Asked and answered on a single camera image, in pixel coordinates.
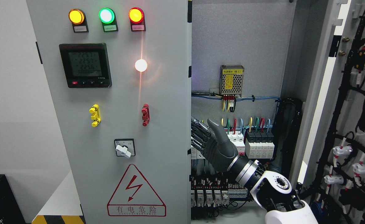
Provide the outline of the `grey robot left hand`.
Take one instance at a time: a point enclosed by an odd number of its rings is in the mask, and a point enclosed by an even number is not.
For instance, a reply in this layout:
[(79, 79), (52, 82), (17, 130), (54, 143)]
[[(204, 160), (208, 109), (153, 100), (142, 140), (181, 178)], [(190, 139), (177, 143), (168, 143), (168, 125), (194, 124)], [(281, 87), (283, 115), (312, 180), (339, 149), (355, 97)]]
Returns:
[(238, 151), (230, 141), (223, 126), (211, 119), (208, 126), (200, 120), (191, 117), (191, 145), (201, 152), (218, 172), (237, 170), (242, 165), (238, 163)]

